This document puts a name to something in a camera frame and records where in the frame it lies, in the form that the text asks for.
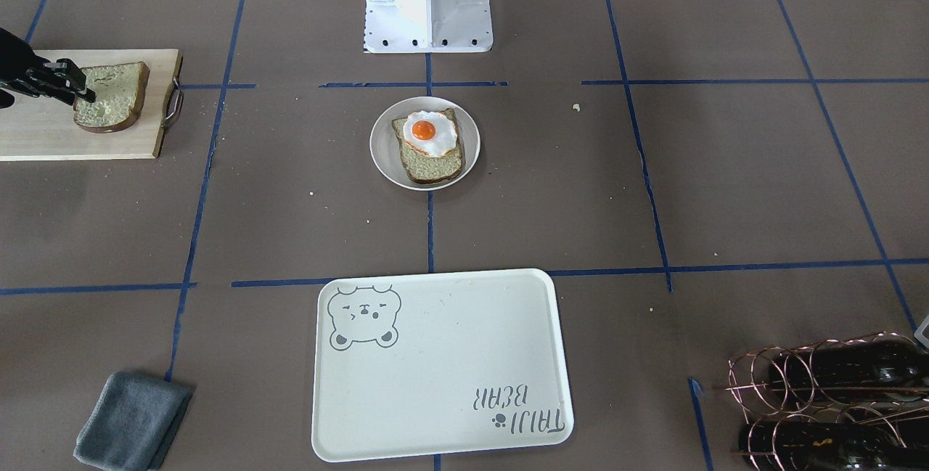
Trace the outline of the fried egg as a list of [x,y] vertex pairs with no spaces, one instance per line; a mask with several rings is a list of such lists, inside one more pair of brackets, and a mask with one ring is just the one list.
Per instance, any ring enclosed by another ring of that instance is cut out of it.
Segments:
[[447,112],[416,111],[401,120],[401,137],[425,157],[450,155],[458,146],[458,130]]

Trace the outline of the white round plate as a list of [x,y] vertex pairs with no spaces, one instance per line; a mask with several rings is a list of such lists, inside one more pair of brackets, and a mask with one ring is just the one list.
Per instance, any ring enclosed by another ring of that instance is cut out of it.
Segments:
[[378,171],[405,189],[447,187],[466,176],[481,150],[474,118],[438,97],[414,97],[386,110],[369,134]]

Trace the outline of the bread slice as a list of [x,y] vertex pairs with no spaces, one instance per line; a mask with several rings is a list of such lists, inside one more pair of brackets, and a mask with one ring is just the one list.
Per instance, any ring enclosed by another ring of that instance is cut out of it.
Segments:
[[86,88],[97,100],[73,105],[73,122],[84,131],[105,134],[122,131],[142,114],[150,69],[143,62],[82,67]]
[[405,143],[404,138],[401,137],[401,120],[408,115],[401,118],[394,118],[394,120],[390,122],[390,127],[398,141],[399,160],[401,160],[401,164],[409,180],[415,184],[442,184],[444,182],[451,182],[455,178],[461,176],[465,166],[465,151],[462,146],[460,125],[458,124],[455,109],[449,107],[445,110],[432,112],[447,112],[451,115],[452,120],[456,123],[459,136],[458,146],[454,152],[444,157],[438,157],[438,159],[434,159],[434,157],[425,157],[415,152]]

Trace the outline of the dark wine bottle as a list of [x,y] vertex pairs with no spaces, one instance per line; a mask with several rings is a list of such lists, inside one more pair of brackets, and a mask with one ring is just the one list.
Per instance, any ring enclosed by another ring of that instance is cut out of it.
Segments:
[[779,356],[769,388],[799,403],[909,403],[927,398],[927,376],[926,350],[885,339]]
[[739,454],[758,470],[926,470],[926,450],[880,427],[811,422],[799,416],[743,425]]

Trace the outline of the grey folded cloth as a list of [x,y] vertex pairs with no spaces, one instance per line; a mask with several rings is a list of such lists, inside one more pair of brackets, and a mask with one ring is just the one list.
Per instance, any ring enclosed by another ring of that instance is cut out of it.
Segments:
[[77,435],[74,458],[102,470],[159,470],[192,395],[142,373],[113,373]]

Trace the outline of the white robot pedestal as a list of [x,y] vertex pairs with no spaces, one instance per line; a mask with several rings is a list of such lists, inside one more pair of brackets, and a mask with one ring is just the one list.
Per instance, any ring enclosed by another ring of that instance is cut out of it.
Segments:
[[365,0],[363,49],[372,54],[488,52],[491,0]]

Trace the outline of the white bear tray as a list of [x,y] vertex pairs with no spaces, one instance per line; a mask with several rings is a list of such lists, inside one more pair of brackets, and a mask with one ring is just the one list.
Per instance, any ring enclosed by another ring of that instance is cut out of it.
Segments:
[[319,292],[311,445],[323,461],[553,446],[574,425],[544,271],[344,278]]

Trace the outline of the wooden cutting board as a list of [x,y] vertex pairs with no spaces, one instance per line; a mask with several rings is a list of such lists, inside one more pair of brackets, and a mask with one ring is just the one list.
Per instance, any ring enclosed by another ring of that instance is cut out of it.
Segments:
[[50,65],[70,59],[96,101],[13,91],[1,112],[1,159],[156,159],[183,93],[179,49],[37,49]]

